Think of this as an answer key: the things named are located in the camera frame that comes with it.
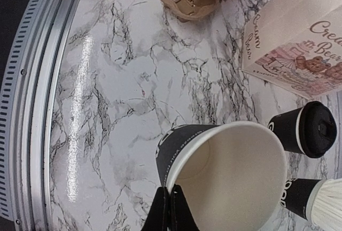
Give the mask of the white paper takeout bag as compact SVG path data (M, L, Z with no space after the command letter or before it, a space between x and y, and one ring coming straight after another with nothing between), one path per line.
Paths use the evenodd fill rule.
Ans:
M245 25L242 70L306 99L341 90L341 0L270 0Z

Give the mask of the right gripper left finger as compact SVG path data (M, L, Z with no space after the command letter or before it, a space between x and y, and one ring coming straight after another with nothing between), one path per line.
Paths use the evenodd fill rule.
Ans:
M166 187L159 187L141 231L167 231L169 218L169 193Z

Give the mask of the black plastic cup lid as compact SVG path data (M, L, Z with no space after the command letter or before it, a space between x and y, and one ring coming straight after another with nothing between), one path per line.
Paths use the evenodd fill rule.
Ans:
M309 102L302 108L298 131L301 149L310 158L324 156L337 138L335 119L319 101Z

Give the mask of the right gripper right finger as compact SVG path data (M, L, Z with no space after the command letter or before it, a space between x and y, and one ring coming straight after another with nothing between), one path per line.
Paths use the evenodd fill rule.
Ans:
M170 196L170 229L199 231L180 185L175 184Z

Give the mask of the black cup holding straws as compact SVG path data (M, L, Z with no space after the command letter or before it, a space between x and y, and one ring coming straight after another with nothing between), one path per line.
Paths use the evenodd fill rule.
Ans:
M289 179L286 181L280 205L310 221L314 199L323 180Z

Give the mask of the single black paper coffee cup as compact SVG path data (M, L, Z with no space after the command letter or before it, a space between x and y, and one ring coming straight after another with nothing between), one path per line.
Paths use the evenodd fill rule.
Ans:
M279 138L285 151L304 154L299 136L303 107L271 118L268 128Z

